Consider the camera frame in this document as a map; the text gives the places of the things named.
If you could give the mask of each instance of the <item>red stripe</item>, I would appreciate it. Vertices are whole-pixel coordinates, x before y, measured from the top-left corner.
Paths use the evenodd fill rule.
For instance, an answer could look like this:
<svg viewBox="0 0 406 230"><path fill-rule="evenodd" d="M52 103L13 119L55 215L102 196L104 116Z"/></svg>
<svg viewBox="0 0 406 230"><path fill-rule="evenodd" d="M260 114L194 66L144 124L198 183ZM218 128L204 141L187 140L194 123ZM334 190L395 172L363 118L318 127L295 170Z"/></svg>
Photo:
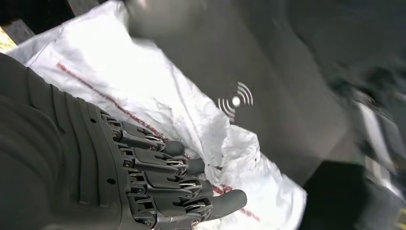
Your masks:
<svg viewBox="0 0 406 230"><path fill-rule="evenodd" d="M168 141L168 139L166 139L164 137L164 135L160 132L158 132L158 130L156 130L154 127L148 125L147 123L145 123L143 120L139 119L138 117L134 116L134 114L132 114L130 111L124 109L123 107L121 107L113 98L111 98L109 95L106 95L104 93L102 93L101 91L95 89L92 85L90 85L89 83L85 82L82 78L80 78L79 76L77 76L75 73L73 73L72 71L68 70L63 64L61 64L60 62L58 62L58 64L56 65L60 70L64 71L65 73L67 73L69 76L75 78L76 80L80 81L82 84L84 84L85 86L87 86L89 89L91 89L92 91L94 91L95 93L97 93L99 96L103 97L104 99L106 99L107 101L110 101L111 103L113 103L115 105L115 107L117 107L117 109L119 109L120 111L122 111L123 113L125 113L127 116L129 116L131 119L133 119L134 121L136 121L137 123L141 124L142 126L144 126L145 128L151 130L152 133L154 133L154 135L157 135L159 137L161 137L162 139L164 139L164 141Z"/></svg>
<svg viewBox="0 0 406 230"><path fill-rule="evenodd" d="M117 107L120 111L122 111L123 113L125 113L127 116L129 116L131 119L133 119L134 121L138 122L139 124L143 125L145 128L151 130L151 132L153 132L155 135L161 137L162 139L164 139L165 141L167 141L168 139L166 139L162 133L158 132L155 128L153 128L152 126L148 125L147 123L145 123L143 120L139 119L138 117L136 117L134 114L132 114L130 111L122 108L112 97L110 97L109 95L106 95L104 93L102 93L101 91L95 89L92 85L90 85L89 83L85 82L85 80L83 80L82 78L80 78L79 76L77 76L75 73L73 73L72 71L68 70L63 64L61 64L60 62L58 62L58 64L56 65L60 70L64 71L65 73L67 73L69 76L75 78L76 80L78 80L79 82L81 82L82 84L84 84L85 86L87 86L89 89L91 89L92 91L94 91L95 93L97 93L98 95L100 95L101 97L103 97L104 99L110 101L111 103L113 103L115 105L115 107ZM231 190L233 190L232 187L228 186L228 185L222 185L223 189L220 189L219 187L213 186L213 190L222 195L224 193L230 192ZM253 218L254 220L261 222L261 219L256 216L255 214L253 214L251 211L247 210L246 208L242 208L240 209L240 211L242 213L244 213L247 217Z"/></svg>

